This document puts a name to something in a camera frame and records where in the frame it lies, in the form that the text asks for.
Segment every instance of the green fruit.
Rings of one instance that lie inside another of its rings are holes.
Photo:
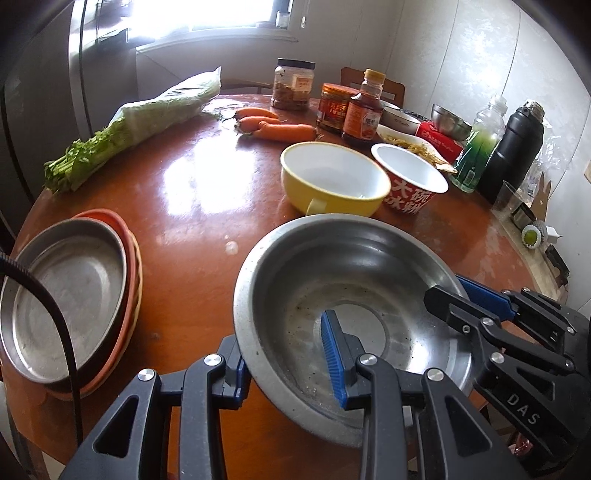
[[[535,230],[530,230],[528,232],[525,233],[525,235],[523,236],[523,241],[526,245],[535,245],[536,241],[538,239],[538,232],[536,232]]]

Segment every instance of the glass jar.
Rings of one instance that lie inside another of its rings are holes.
[[[358,93],[358,90],[351,87],[325,83],[320,94],[316,124],[325,130],[339,134],[345,123],[349,100]]]
[[[271,106],[282,110],[306,110],[316,63],[278,59],[273,82]]]

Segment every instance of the black cable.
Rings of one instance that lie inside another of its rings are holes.
[[[53,323],[56,326],[57,333],[60,336],[61,345],[66,356],[66,365],[68,375],[70,375],[70,389],[72,391],[72,400],[74,404],[74,425],[76,426],[76,441],[78,446],[82,443],[82,409],[80,408],[80,385],[78,383],[78,370],[76,368],[76,358],[74,357],[74,347],[72,339],[68,332],[68,326],[64,320],[59,306],[53,299],[47,289],[24,267],[15,260],[0,252],[0,274],[5,274],[18,284],[26,288],[49,312]]]

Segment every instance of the round wooden table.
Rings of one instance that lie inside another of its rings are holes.
[[[207,110],[226,115],[245,105],[268,108],[269,97],[220,96]],[[313,124],[316,107],[313,100],[307,112],[277,113],[281,119]],[[138,326],[115,372],[82,400],[86,433],[140,369],[165,374],[217,350],[221,338],[233,331],[234,283],[246,255],[265,234],[300,216],[281,188],[279,157],[285,145],[240,137],[233,120],[218,117],[194,118],[118,155],[77,192],[54,196],[44,191],[18,235],[14,255],[53,223],[102,207],[120,214],[139,242],[144,295]],[[323,135],[323,141],[341,143],[336,135]],[[476,193],[450,187],[418,215],[382,205],[374,217],[424,242],[458,274],[495,289],[533,287],[527,267]],[[237,250],[227,248],[229,242]],[[18,430],[66,463],[76,448],[71,403],[20,377],[4,353],[2,370]],[[177,465],[176,414],[172,472]],[[255,384],[239,411],[221,416],[230,478],[357,478],[359,451],[304,431]]]

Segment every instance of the black thermos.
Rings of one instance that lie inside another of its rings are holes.
[[[544,143],[544,109],[527,100],[509,117],[505,135],[486,164],[476,189],[490,203],[495,203],[503,181],[519,188],[535,156]]]

